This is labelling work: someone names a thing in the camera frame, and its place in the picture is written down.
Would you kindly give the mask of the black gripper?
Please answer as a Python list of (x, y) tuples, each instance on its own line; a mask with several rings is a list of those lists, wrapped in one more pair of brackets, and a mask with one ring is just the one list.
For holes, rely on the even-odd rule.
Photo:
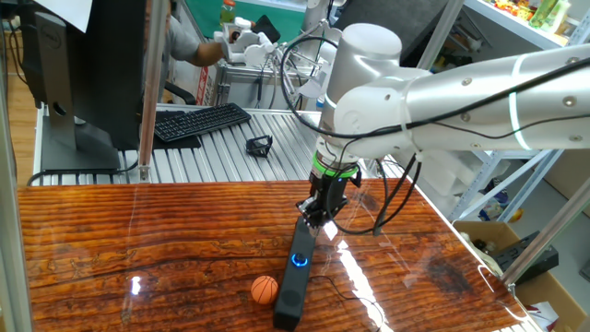
[(318, 236), (328, 224), (340, 229), (335, 216), (348, 204), (345, 189), (355, 174), (345, 172), (337, 177), (312, 174), (312, 196), (296, 204), (311, 236)]

